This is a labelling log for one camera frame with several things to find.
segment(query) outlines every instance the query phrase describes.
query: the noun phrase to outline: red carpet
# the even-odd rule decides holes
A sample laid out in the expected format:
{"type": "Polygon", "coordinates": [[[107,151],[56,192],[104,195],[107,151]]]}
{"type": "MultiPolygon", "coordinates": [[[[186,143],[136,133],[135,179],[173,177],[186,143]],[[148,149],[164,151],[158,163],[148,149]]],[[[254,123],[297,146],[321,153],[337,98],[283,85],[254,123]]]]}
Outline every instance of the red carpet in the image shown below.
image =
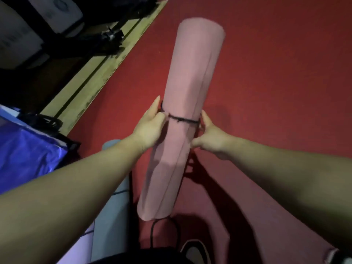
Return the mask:
{"type": "MultiPolygon", "coordinates": [[[[215,124],[267,145],[352,157],[351,10],[352,0],[170,0],[69,137],[88,156],[132,133],[164,93],[178,24],[206,17],[227,34],[205,101],[215,124]]],[[[182,242],[201,238],[216,263],[259,255],[264,263],[321,263],[327,242],[231,163],[196,154],[204,169],[184,178],[173,214],[182,242]]],[[[146,153],[133,170],[136,200],[148,160],[146,153]]],[[[150,226],[140,223],[143,247],[150,226]]],[[[155,245],[174,245],[175,232],[159,222],[155,245]]]]}

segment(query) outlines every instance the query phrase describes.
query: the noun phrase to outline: circular logo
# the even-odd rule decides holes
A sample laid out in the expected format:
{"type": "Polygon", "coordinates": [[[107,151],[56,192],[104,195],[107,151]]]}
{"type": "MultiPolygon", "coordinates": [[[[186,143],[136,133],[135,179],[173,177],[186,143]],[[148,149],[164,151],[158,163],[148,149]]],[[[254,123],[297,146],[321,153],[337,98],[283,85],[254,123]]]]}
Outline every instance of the circular logo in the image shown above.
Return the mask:
{"type": "Polygon", "coordinates": [[[54,0],[54,5],[57,9],[61,10],[62,12],[68,12],[68,4],[65,3],[63,0],[54,0]]]}

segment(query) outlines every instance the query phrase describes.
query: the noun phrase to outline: shiny blue bag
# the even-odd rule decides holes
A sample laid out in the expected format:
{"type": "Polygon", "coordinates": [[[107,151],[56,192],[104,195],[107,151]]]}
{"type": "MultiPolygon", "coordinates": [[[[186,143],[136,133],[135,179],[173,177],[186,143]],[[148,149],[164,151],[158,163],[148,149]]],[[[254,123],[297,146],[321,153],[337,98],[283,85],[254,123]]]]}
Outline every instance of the shiny blue bag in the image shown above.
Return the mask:
{"type": "Polygon", "coordinates": [[[52,172],[67,152],[62,141],[0,117],[0,194],[52,172]]]}

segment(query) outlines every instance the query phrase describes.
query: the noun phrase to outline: wooden board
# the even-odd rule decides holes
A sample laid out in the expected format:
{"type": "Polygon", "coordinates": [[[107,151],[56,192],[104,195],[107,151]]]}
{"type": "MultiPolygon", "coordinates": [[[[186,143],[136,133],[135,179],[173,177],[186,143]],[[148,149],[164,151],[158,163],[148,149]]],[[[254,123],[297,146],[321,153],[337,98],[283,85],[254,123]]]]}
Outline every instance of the wooden board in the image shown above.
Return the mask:
{"type": "Polygon", "coordinates": [[[158,3],[158,7],[155,11],[143,19],[127,21],[121,28],[124,34],[128,33],[126,39],[122,42],[123,50],[117,55],[92,57],[60,93],[42,110],[41,114],[43,115],[55,116],[67,100],[84,84],[82,90],[58,116],[63,122],[63,126],[60,129],[62,134],[67,135],[70,132],[139,38],[164,8],[166,3],[167,0],[158,3]]]}

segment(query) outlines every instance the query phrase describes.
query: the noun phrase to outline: rolled pink mat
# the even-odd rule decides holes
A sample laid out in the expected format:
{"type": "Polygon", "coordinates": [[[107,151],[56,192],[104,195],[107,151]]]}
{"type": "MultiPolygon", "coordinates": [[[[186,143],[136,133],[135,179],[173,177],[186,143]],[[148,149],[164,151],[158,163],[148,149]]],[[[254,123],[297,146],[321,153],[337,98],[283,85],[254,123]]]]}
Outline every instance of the rolled pink mat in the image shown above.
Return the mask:
{"type": "MultiPolygon", "coordinates": [[[[186,19],[178,26],[163,100],[170,115],[199,120],[224,38],[223,28],[208,19],[186,19]]],[[[153,147],[139,198],[142,220],[171,214],[197,127],[169,119],[165,138],[153,147]]]]}

